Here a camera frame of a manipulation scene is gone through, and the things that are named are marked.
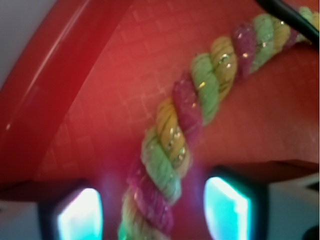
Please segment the glowing light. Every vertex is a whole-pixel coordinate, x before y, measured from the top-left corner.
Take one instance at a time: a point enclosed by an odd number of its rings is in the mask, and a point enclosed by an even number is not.
[[[204,187],[204,215],[214,239],[250,238],[250,200],[220,177],[209,178]]]
[[[57,217],[59,239],[100,240],[103,210],[99,193],[86,188]]]

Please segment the black cable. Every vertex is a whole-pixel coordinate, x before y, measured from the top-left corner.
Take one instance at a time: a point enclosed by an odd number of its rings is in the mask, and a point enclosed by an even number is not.
[[[300,32],[319,50],[319,31],[297,11],[281,0],[255,0],[266,12]]]

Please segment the teal glowing panel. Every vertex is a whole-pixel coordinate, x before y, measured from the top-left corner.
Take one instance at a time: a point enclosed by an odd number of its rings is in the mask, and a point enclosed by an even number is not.
[[[216,240],[250,238],[251,202],[220,177],[209,178],[204,187],[204,215]]]
[[[82,190],[58,215],[60,240],[100,240],[103,233],[103,210],[99,193]]]

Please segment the twisted rope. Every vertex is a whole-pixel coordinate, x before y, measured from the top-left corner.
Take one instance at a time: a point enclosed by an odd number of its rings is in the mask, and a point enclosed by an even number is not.
[[[318,12],[301,7],[299,13],[319,30]],[[192,165],[190,148],[202,127],[212,122],[234,82],[303,41],[306,38],[283,21],[260,14],[252,23],[239,25],[232,37],[216,39],[210,53],[192,60],[190,73],[174,83],[172,97],[159,104],[155,126],[145,134],[141,161],[133,166],[123,196],[119,239],[169,239],[171,206],[181,196],[181,179]]]

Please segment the red plastic panel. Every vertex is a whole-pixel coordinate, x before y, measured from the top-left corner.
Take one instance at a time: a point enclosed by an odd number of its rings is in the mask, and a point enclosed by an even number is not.
[[[319,9],[314,0],[294,4]],[[215,38],[230,35],[238,23],[259,13],[253,0],[135,0],[65,115],[35,178],[89,178],[103,198],[105,236],[115,239],[126,176],[140,155],[145,130],[155,122],[158,103],[171,95],[195,54],[209,51]],[[214,122],[203,129],[182,198],[173,208],[172,238],[210,237],[203,188],[214,165],[282,159],[319,161],[319,54],[308,45],[275,56],[236,84]]]
[[[131,0],[60,0],[0,91],[0,182],[31,179]]]

